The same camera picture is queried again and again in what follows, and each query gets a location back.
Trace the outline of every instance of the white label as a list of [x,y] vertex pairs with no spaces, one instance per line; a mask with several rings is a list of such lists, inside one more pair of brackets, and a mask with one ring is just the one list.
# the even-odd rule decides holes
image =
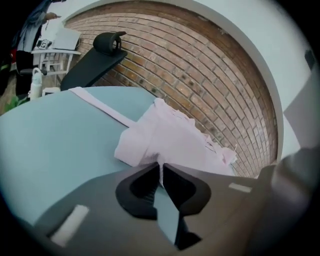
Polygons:
[[252,187],[242,186],[242,185],[235,184],[235,183],[231,183],[229,185],[229,188],[230,189],[234,189],[234,190],[239,190],[239,191],[242,191],[242,192],[245,192],[245,193],[250,193],[251,190],[252,190]]

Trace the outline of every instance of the light blue surface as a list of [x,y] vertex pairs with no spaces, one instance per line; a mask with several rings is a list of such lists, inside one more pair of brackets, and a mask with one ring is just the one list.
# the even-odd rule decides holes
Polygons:
[[163,187],[154,194],[154,208],[157,210],[157,222],[166,237],[174,244],[179,222],[179,211]]
[[[87,88],[133,121],[155,97],[142,88]],[[34,224],[82,183],[129,166],[114,158],[124,125],[70,91],[46,95],[0,117],[0,188],[12,213]]]

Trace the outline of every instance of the curved brick wall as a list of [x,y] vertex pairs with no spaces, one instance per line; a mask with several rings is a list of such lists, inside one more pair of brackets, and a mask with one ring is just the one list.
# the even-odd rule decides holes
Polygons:
[[240,176],[255,177],[277,155],[272,101],[255,65],[235,40],[211,22],[162,3],[100,6],[72,19],[85,54],[103,32],[125,31],[127,58],[99,86],[144,87],[222,146],[234,149]]

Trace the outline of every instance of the pink cloth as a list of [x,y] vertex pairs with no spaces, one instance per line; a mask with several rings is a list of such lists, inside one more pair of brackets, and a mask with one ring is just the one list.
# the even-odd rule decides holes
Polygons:
[[114,157],[130,166],[158,162],[177,164],[204,172],[234,176],[229,164],[236,153],[221,148],[195,127],[195,120],[173,109],[161,98],[134,122],[97,100],[81,87],[70,89],[77,96],[129,127],[122,132]]

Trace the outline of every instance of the person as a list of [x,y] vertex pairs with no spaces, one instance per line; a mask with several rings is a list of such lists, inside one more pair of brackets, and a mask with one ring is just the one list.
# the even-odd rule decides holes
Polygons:
[[43,0],[27,17],[22,29],[18,31],[13,39],[12,46],[16,47],[16,95],[25,95],[29,92],[32,82],[31,75],[20,75],[24,69],[32,69],[34,57],[31,51],[36,46],[41,36],[42,25],[50,20],[60,18],[53,12],[48,12],[52,2],[57,0]]

